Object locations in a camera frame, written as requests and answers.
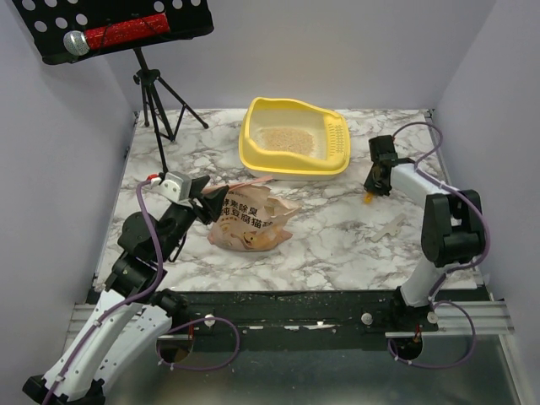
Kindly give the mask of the orange plastic scoop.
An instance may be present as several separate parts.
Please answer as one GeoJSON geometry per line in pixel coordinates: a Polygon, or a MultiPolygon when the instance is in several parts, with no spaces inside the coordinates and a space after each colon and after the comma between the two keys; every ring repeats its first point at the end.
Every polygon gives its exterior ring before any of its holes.
{"type": "Polygon", "coordinates": [[[376,196],[371,192],[366,192],[364,195],[364,204],[372,204],[376,200],[376,196]]]}

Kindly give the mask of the pink cat litter bag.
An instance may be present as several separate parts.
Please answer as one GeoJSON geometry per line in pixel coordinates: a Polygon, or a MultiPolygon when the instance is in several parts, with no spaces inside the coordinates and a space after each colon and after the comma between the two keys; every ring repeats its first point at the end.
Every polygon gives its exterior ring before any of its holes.
{"type": "Polygon", "coordinates": [[[221,214],[208,234],[210,244],[230,251],[270,251],[289,240],[286,224],[301,204],[274,195],[271,176],[229,184],[221,214]]]}

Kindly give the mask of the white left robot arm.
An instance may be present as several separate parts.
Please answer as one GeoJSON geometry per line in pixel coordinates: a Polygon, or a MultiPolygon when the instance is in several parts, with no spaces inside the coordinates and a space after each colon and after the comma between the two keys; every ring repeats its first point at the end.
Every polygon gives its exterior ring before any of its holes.
{"type": "Polygon", "coordinates": [[[122,226],[123,249],[93,312],[62,357],[22,391],[38,404],[103,404],[129,365],[188,318],[186,300],[161,289],[166,260],[178,257],[191,226],[219,219],[228,186],[168,172],[137,185],[139,210],[122,226]]]}

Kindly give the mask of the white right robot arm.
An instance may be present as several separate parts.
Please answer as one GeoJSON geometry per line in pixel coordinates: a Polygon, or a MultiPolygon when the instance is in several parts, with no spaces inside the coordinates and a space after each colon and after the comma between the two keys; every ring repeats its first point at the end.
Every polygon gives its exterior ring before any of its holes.
{"type": "Polygon", "coordinates": [[[420,245],[423,252],[412,276],[399,288],[402,302],[388,312],[390,324],[408,330],[419,320],[417,307],[430,304],[448,275],[470,268],[488,248],[480,195],[459,190],[400,158],[391,135],[369,141],[372,166],[364,189],[388,196],[396,189],[424,209],[420,245]]]}

